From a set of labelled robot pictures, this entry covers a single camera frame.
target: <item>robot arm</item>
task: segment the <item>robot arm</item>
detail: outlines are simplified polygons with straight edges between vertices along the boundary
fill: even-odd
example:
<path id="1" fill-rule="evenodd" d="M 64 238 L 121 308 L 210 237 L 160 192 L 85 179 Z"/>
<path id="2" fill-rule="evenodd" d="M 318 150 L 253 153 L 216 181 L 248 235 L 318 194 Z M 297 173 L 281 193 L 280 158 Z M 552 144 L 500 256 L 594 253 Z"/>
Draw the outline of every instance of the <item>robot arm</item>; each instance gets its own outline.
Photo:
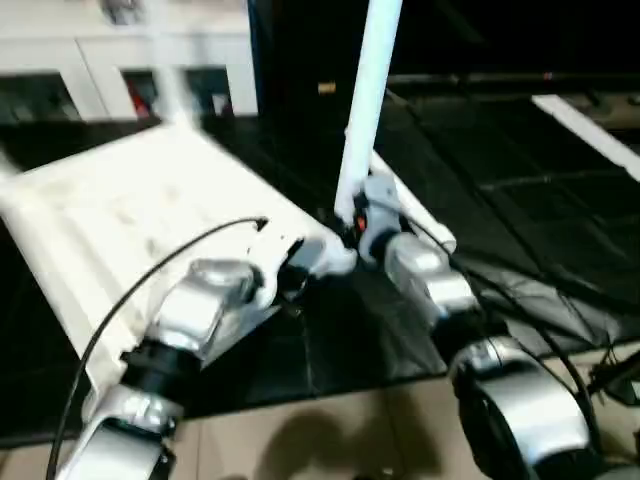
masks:
<path id="1" fill-rule="evenodd" d="M 415 306 L 419 321 L 428 323 L 448 366 L 474 460 L 485 475 L 636 478 L 637 469 L 621 470 L 595 452 L 572 392 L 510 336 L 504 321 L 480 310 L 442 247 L 402 231 L 391 177 L 369 177 L 358 203 L 355 223 L 366 225 L 359 254 L 382 267 Z"/>
<path id="2" fill-rule="evenodd" d="M 174 456 L 165 440 L 184 414 L 216 332 L 237 315 L 252 314 L 259 277 L 246 261 L 194 261 L 140 345 L 123 354 L 120 383 L 99 402 L 57 478 L 168 478 Z"/>

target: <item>white platform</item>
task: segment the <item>white platform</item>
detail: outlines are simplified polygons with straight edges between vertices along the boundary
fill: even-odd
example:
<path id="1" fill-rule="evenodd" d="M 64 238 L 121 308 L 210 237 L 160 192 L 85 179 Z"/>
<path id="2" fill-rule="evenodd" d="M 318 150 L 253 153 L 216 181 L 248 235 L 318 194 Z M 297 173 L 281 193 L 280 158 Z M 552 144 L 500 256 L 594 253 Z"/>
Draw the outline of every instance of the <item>white platform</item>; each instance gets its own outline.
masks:
<path id="1" fill-rule="evenodd" d="M 310 261 L 318 273 L 331 268 L 328 252 L 345 253 L 335 234 L 221 147 L 180 126 L 156 127 L 14 177 L 0 188 L 0 209 L 79 354 L 144 271 L 225 221 L 264 215 L 272 232 L 315 239 L 325 247 Z M 119 375 L 120 353 L 142 335 L 150 306 L 191 259 L 244 258 L 258 235 L 250 224 L 215 235 L 138 292 L 89 363 L 94 388 Z M 342 260 L 350 269 L 355 257 Z"/>

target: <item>white cabinet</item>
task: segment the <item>white cabinet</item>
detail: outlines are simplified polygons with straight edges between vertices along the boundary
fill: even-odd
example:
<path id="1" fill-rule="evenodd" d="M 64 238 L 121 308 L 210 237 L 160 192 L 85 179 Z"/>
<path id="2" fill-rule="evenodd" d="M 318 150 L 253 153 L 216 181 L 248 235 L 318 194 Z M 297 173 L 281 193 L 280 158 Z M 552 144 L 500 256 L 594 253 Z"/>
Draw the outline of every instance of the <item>white cabinet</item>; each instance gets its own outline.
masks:
<path id="1" fill-rule="evenodd" d="M 0 40 L 0 123 L 105 116 L 75 40 Z"/>
<path id="2" fill-rule="evenodd" d="M 193 109 L 257 114 L 246 1 L 168 0 L 167 13 Z M 0 123 L 146 116 L 152 63 L 146 29 L 112 25 L 97 0 L 0 0 Z"/>
<path id="3" fill-rule="evenodd" d="M 165 52 L 181 68 L 196 111 L 257 113 L 249 32 L 172 34 Z M 91 75 L 111 118 L 136 118 L 154 110 L 149 44 L 143 35 L 79 40 Z"/>

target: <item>white plastic part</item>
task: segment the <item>white plastic part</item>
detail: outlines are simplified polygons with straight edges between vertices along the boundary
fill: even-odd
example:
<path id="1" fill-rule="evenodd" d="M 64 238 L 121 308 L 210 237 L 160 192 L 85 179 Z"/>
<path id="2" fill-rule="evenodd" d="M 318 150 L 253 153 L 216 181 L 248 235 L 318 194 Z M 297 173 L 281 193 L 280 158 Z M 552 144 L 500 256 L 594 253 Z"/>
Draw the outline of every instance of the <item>white plastic part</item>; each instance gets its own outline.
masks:
<path id="1" fill-rule="evenodd" d="M 369 174 L 402 0 L 369 0 L 334 211 L 353 225 L 354 196 Z"/>
<path id="2" fill-rule="evenodd" d="M 286 238 L 309 241 L 313 254 L 299 261 L 318 275 L 348 273 L 356 260 L 333 232 L 183 125 L 155 127 L 9 179 L 0 186 L 0 210 L 78 354 L 142 273 L 223 222 L 272 219 Z M 267 233 L 274 234 L 271 228 Z M 191 260 L 246 258 L 260 242 L 251 224 L 224 230 L 185 252 L 134 295 L 89 362 L 95 393 L 119 376 L 120 353 L 138 341 L 150 307 Z"/>
<path id="3" fill-rule="evenodd" d="M 640 157 L 633 150 L 557 95 L 538 95 L 532 97 L 532 101 L 603 156 L 627 170 L 629 175 L 640 182 Z"/>

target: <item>white pole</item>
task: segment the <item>white pole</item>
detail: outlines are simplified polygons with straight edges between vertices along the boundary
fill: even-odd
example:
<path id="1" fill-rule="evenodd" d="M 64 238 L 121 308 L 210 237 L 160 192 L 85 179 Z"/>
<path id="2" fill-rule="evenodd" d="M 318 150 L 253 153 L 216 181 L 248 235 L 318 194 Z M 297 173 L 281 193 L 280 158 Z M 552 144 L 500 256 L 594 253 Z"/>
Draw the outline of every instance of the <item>white pole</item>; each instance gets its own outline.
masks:
<path id="1" fill-rule="evenodd" d="M 353 225 L 354 195 L 369 173 L 402 0 L 369 0 L 334 211 Z"/>
<path id="2" fill-rule="evenodd" d="M 153 78 L 158 89 L 159 113 L 167 122 L 191 125 L 193 118 L 187 84 L 171 55 L 174 46 L 168 36 L 167 4 L 168 0 L 142 2 L 154 67 Z"/>

